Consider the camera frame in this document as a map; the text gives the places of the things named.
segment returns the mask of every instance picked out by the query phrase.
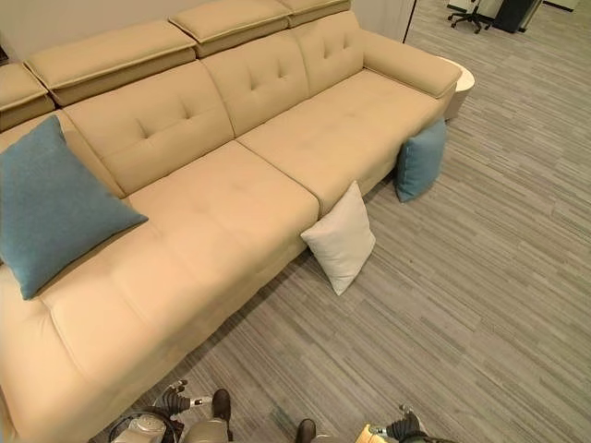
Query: sofa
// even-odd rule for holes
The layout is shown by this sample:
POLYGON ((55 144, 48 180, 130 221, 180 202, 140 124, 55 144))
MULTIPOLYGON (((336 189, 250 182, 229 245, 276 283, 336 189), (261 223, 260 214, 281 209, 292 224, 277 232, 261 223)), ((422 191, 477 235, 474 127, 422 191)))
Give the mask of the sofa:
POLYGON ((221 0, 0 70, 0 152, 56 115, 149 217, 24 301, 0 265, 6 441, 108 426, 306 248, 300 234, 443 115, 457 67, 343 0, 221 0))

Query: teal throw pillow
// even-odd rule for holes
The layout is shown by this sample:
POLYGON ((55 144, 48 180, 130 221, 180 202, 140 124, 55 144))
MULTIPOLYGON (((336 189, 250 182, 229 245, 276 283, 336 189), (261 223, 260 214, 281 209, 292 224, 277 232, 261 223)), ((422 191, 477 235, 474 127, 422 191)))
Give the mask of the teal throw pillow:
POLYGON ((400 201, 417 198, 435 182, 440 174, 447 127, 441 118, 409 138, 398 154, 394 186, 400 201))
POLYGON ((24 299, 103 240, 146 220, 70 151, 56 116, 0 154, 0 258, 24 299))

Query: sofa armrest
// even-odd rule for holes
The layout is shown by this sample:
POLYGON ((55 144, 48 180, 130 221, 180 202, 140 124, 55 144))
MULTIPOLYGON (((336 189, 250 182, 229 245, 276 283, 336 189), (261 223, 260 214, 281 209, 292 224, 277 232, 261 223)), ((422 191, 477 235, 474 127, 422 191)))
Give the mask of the sofa armrest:
POLYGON ((363 65, 436 99, 442 97, 460 78, 457 66, 443 59, 363 30, 363 65))

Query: floor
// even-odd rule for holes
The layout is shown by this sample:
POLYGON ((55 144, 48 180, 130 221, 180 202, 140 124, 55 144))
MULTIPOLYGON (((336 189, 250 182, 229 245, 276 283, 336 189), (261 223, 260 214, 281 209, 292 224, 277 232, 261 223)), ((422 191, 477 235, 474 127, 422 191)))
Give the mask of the floor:
POLYGON ((135 407, 186 377, 231 391, 247 443, 306 416, 353 442, 399 403, 464 443, 591 441, 591 2, 542 6, 525 34, 448 14, 419 0, 407 40, 476 76, 439 182, 367 196, 378 241, 342 297, 304 253, 135 407))

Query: round white side table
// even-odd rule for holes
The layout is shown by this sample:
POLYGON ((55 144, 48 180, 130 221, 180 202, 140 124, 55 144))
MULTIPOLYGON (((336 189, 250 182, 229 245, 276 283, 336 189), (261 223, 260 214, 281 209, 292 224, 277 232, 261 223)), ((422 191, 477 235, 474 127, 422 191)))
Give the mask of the round white side table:
POLYGON ((458 65, 457 63, 447 58, 439 58, 445 60, 446 62, 452 63, 458 66, 460 69, 462 69, 462 75, 458 79, 457 85, 455 86, 455 93, 453 94, 452 100, 450 101, 450 104, 447 105, 447 109, 443 114, 445 120, 449 120, 450 118, 458 116, 460 108, 462 107, 462 103, 464 103, 465 98, 470 93, 470 90, 472 90, 472 88, 474 87, 475 80, 472 73, 462 65, 458 65))

